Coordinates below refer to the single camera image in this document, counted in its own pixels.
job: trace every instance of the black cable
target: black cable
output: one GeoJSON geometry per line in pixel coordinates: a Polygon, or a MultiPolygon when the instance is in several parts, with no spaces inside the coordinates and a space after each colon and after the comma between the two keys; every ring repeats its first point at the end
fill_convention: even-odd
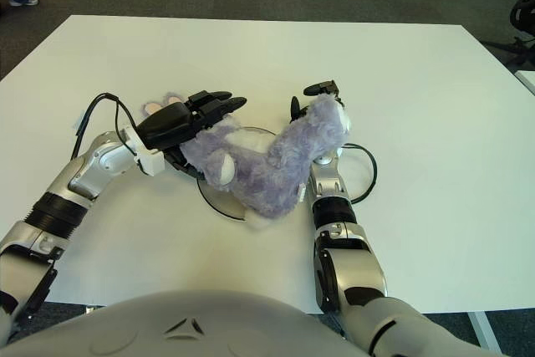
{"type": "Polygon", "coordinates": [[[126,147],[126,149],[129,150],[130,153],[133,156],[136,156],[136,153],[126,144],[125,140],[123,140],[123,137],[120,136],[120,132],[119,132],[119,102],[115,102],[115,133],[119,137],[119,141],[121,142],[121,144],[124,145],[126,147]]]}
{"type": "Polygon", "coordinates": [[[93,113],[93,110],[95,106],[102,100],[102,99],[109,99],[113,100],[115,102],[115,132],[117,133],[117,136],[119,137],[120,142],[132,153],[132,155],[135,156],[135,152],[129,148],[129,146],[126,145],[125,141],[121,138],[119,134],[119,127],[117,120],[119,119],[119,106],[122,108],[122,110],[126,113],[128,116],[128,120],[130,121],[130,124],[134,128],[134,130],[137,129],[137,126],[135,125],[134,118],[128,111],[128,108],[126,108],[125,104],[123,104],[119,97],[113,94],[110,94],[109,92],[104,92],[102,94],[98,94],[94,97],[94,99],[89,104],[87,110],[84,113],[84,117],[80,121],[80,126],[78,130],[76,131],[76,142],[74,143],[73,153],[70,156],[70,159],[76,159],[78,157],[78,152],[80,149],[80,146],[82,144],[82,139],[84,138],[85,129],[87,128],[87,125],[89,123],[89,118],[91,117],[91,114],[93,113]]]}
{"type": "Polygon", "coordinates": [[[366,155],[369,157],[369,159],[371,160],[371,165],[372,165],[372,167],[374,169],[374,177],[371,180],[371,184],[369,185],[368,190],[366,190],[361,196],[357,196],[356,198],[351,200],[352,204],[356,204],[356,203],[359,203],[359,202],[363,201],[371,193],[371,191],[374,189],[375,183],[377,182],[377,162],[375,161],[375,158],[372,155],[372,153],[369,152],[367,149],[365,149],[362,145],[353,144],[351,142],[348,142],[348,143],[344,144],[344,146],[342,148],[350,149],[350,150],[362,150],[362,151],[364,151],[366,153],[366,155]]]}

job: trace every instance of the plush paw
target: plush paw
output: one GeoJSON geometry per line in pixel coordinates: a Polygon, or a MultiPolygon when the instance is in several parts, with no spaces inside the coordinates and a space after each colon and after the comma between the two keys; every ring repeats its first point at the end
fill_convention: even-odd
{"type": "Polygon", "coordinates": [[[234,159],[224,150],[215,150],[208,156],[204,176],[210,186],[221,190],[231,183],[235,173],[234,159]]]}
{"type": "Polygon", "coordinates": [[[349,119],[349,116],[347,115],[347,113],[345,113],[345,110],[341,104],[337,104],[336,110],[338,111],[342,130],[344,130],[344,133],[349,133],[349,131],[351,130],[351,120],[349,119]]]}

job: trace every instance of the stuffed bunny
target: stuffed bunny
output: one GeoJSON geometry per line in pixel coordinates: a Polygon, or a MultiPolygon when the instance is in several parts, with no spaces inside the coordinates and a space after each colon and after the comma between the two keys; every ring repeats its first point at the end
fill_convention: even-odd
{"type": "MultiPolygon", "coordinates": [[[[150,102],[143,111],[149,115],[177,101],[181,97],[168,94],[163,105],[150,102]]],[[[181,151],[210,186],[230,191],[243,205],[275,218],[292,211],[313,160],[341,147],[349,128],[342,105],[333,95],[320,94],[306,115],[279,135],[243,128],[229,114],[182,143],[181,151]]]]}

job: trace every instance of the fluffy fur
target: fluffy fur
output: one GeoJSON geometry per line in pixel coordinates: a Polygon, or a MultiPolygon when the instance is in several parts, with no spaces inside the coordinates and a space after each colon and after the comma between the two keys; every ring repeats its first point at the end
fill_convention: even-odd
{"type": "Polygon", "coordinates": [[[231,191],[245,206],[274,218],[292,211],[313,160],[342,146],[348,130],[349,121],[340,104],[332,95],[321,94],[304,117],[272,136],[271,144],[266,144],[265,137],[251,141],[252,135],[262,134],[245,133],[233,116],[226,115],[182,144],[181,150],[188,162],[204,173],[209,185],[231,191]],[[222,171],[228,156],[234,163],[234,176],[222,183],[222,177],[228,176],[222,171]]]}

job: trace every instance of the sneaker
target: sneaker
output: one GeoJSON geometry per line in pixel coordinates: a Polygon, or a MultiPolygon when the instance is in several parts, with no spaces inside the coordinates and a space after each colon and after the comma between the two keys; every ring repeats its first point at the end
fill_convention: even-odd
{"type": "Polygon", "coordinates": [[[14,8],[18,8],[19,6],[35,6],[38,3],[39,0],[28,0],[26,3],[19,3],[15,2],[14,0],[9,0],[9,4],[14,8]]]}

